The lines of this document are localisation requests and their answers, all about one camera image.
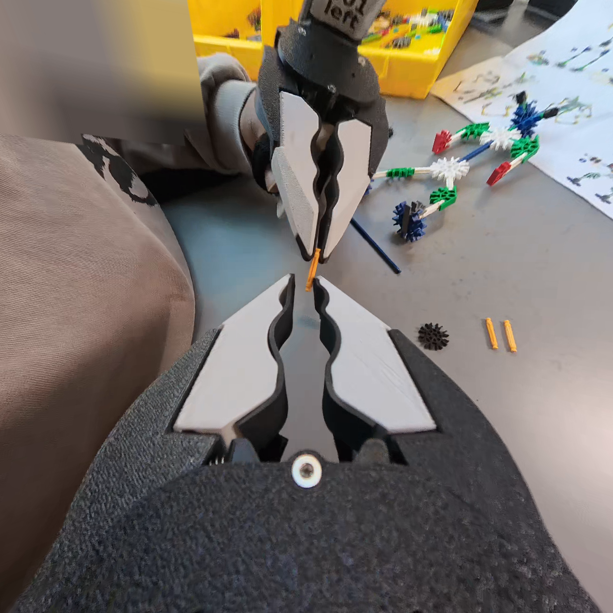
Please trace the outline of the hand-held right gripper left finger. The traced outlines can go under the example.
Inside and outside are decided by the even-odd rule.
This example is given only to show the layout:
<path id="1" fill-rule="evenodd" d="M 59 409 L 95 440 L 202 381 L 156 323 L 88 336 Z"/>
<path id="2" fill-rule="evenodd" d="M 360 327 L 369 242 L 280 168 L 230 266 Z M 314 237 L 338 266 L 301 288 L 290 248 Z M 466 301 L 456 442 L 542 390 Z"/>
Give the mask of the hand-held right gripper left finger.
<path id="1" fill-rule="evenodd" d="M 268 448 L 286 422 L 288 401 L 280 349 L 293 328 L 295 276 L 260 293 L 215 333 L 172 430 L 239 438 Z"/>

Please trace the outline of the black snowflake connector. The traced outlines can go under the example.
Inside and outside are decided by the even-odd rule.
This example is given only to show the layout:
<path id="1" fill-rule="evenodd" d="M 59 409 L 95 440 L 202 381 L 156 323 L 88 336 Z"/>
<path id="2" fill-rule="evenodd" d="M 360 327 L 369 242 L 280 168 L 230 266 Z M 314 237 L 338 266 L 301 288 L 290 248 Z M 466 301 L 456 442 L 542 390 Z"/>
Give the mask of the black snowflake connector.
<path id="1" fill-rule="evenodd" d="M 423 324 L 418 331 L 419 344 L 428 351 L 440 351 L 449 344 L 449 334 L 439 324 Z"/>

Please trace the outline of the colourful toy rod model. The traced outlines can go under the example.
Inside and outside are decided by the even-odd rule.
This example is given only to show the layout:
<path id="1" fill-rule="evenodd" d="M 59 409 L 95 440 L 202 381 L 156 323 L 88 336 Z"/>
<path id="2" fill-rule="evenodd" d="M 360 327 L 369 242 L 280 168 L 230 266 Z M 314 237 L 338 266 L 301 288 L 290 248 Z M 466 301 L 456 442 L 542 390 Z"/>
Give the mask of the colourful toy rod model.
<path id="1" fill-rule="evenodd" d="M 443 130 L 436 134 L 432 152 L 439 155 L 460 142 L 475 140 L 476 149 L 463 157 L 439 157 L 425 167 L 397 167 L 375 172 L 371 181 L 404 180 L 418 176 L 428 176 L 443 182 L 443 185 L 430 193 L 427 205 L 421 202 L 399 203 L 394 208 L 393 222 L 398 227 L 397 234 L 406 242 L 415 242 L 425 235 L 425 219 L 447 209 L 456 203 L 457 182 L 468 175 L 470 162 L 489 151 L 504 151 L 509 158 L 491 173 L 488 186 L 494 186 L 519 165 L 530 160 L 540 150 L 540 138 L 536 128 L 545 120 L 555 118 L 562 110 L 561 105 L 549 105 L 543 110 L 537 108 L 536 101 L 529 101 L 526 92 L 515 97 L 516 109 L 509 126 L 495 127 L 489 122 L 471 123 L 457 132 Z"/>

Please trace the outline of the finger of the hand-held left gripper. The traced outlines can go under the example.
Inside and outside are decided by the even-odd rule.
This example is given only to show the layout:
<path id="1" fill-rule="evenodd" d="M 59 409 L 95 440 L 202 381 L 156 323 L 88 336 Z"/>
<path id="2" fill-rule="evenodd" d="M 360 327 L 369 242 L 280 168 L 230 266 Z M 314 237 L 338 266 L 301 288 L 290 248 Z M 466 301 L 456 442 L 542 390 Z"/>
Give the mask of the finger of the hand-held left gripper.
<path id="1" fill-rule="evenodd" d="M 326 212 L 320 225 L 320 261 L 338 245 L 370 184 L 372 128 L 358 119 L 340 122 L 328 141 L 332 174 L 325 187 Z"/>
<path id="2" fill-rule="evenodd" d="M 278 100 L 273 178 L 303 259 L 326 263 L 333 250 L 335 126 L 297 94 L 280 91 Z"/>

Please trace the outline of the person's beige shirt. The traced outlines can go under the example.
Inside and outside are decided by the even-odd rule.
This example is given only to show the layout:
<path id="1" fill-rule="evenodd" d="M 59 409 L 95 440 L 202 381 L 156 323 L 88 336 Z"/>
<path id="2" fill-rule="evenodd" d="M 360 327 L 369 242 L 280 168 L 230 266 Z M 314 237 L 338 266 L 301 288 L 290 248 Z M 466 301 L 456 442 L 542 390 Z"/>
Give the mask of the person's beige shirt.
<path id="1" fill-rule="evenodd" d="M 173 230 L 110 143 L 1 135 L 1 612 L 194 318 Z"/>

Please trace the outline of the person's left hand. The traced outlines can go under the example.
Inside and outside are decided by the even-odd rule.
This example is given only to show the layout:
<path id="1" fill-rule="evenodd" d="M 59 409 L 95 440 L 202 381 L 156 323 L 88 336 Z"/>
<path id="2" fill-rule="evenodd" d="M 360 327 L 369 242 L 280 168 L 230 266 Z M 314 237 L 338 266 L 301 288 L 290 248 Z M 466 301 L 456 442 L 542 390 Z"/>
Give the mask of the person's left hand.
<path id="1" fill-rule="evenodd" d="M 282 219 L 286 213 L 270 163 L 271 142 L 257 114 L 258 108 L 259 95 L 257 89 L 254 88 L 241 110 L 239 119 L 241 138 L 250 154 L 252 174 L 256 183 L 269 194 L 276 196 L 276 215 Z"/>

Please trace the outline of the yellow plastic bin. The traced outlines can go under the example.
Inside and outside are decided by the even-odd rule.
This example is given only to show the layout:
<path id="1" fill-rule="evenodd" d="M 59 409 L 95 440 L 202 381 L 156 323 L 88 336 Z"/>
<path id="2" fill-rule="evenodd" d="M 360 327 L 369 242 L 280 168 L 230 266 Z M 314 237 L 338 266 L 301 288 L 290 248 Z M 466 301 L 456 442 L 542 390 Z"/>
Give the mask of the yellow plastic bin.
<path id="1" fill-rule="evenodd" d="M 245 25 L 246 16 L 260 1 L 188 1 L 197 57 L 225 54 L 236 59 L 251 80 L 256 80 L 263 56 L 263 42 L 223 37 Z"/>
<path id="2" fill-rule="evenodd" d="M 358 47 L 360 55 L 374 67 L 381 93 L 424 99 L 464 34 L 477 4 L 477 1 L 385 1 L 381 11 L 414 14 L 428 7 L 438 11 L 454 9 L 455 13 L 441 40 L 435 36 L 424 37 L 403 50 L 362 44 Z"/>

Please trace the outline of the person's left forearm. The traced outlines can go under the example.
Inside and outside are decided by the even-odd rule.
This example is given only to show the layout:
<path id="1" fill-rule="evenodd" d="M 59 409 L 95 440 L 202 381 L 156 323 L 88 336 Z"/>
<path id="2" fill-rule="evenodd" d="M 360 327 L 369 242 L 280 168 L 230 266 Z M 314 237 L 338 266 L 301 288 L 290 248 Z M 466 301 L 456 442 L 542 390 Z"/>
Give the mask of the person's left forearm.
<path id="1" fill-rule="evenodd" d="M 158 170 L 212 170 L 224 175 L 251 172 L 251 154 L 240 130 L 245 105 L 256 83 L 226 53 L 198 57 L 205 112 L 203 126 L 187 129 L 183 144 L 110 139 L 114 150 L 138 175 Z"/>

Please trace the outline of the printed instruction sheet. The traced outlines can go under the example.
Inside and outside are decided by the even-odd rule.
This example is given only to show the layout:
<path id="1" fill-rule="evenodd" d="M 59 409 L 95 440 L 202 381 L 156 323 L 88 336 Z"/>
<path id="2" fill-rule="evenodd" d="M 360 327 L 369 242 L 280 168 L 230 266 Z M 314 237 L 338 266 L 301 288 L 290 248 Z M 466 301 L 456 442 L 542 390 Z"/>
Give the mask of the printed instruction sheet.
<path id="1" fill-rule="evenodd" d="M 470 121 L 502 126 L 522 90 L 538 110 L 559 108 L 539 123 L 532 164 L 612 218 L 612 1 L 578 1 L 545 32 L 440 79 L 431 94 Z"/>

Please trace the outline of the long blue toy rod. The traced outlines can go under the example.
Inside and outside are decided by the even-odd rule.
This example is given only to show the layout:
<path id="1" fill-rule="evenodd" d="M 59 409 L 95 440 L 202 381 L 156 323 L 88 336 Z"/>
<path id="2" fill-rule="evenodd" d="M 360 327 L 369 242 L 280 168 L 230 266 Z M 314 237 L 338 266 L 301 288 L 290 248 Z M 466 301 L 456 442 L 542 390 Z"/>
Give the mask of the long blue toy rod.
<path id="1" fill-rule="evenodd" d="M 386 254 L 386 252 L 379 246 L 379 244 L 370 236 L 370 234 L 363 228 L 363 226 L 355 219 L 352 218 L 350 225 L 358 232 L 358 234 L 367 242 L 372 250 L 379 256 L 379 258 L 391 269 L 394 274 L 399 275 L 402 273 L 401 269 L 394 263 L 394 261 Z"/>

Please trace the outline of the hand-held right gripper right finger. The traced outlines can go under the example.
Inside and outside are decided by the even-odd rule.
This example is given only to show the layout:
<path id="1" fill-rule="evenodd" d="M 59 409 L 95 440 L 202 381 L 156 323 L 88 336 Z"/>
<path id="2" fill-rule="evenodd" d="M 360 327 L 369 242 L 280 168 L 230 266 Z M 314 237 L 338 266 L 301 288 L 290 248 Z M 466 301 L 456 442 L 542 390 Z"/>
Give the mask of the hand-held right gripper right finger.
<path id="1" fill-rule="evenodd" d="M 337 452 L 357 453 L 370 439 L 390 445 L 395 435 L 434 432 L 392 329 L 321 276 L 313 281 L 313 297 L 329 354 L 322 413 Z"/>

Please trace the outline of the grey desk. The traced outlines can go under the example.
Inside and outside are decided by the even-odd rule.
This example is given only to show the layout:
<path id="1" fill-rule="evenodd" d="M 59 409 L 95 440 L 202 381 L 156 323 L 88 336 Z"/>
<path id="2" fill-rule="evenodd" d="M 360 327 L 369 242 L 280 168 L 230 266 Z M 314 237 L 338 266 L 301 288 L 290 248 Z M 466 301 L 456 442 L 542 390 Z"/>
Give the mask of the grey desk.
<path id="1" fill-rule="evenodd" d="M 495 427 L 566 561 L 612 612 L 612 221 L 532 165 L 489 189 L 497 165 L 492 155 L 479 157 L 458 183 L 457 203 L 442 219 L 432 216 L 415 243 L 395 242 L 393 208 L 424 202 L 431 184 L 373 190 L 356 218 L 400 275 L 352 227 L 319 270 L 412 341 L 425 323 L 448 331 L 446 349 L 424 354 Z M 273 199 L 238 178 L 164 211 L 194 280 L 195 338 L 295 273 L 294 328 L 281 352 L 289 399 L 283 459 L 314 449 L 337 461 L 321 414 L 328 354 L 305 292 L 308 264 Z"/>

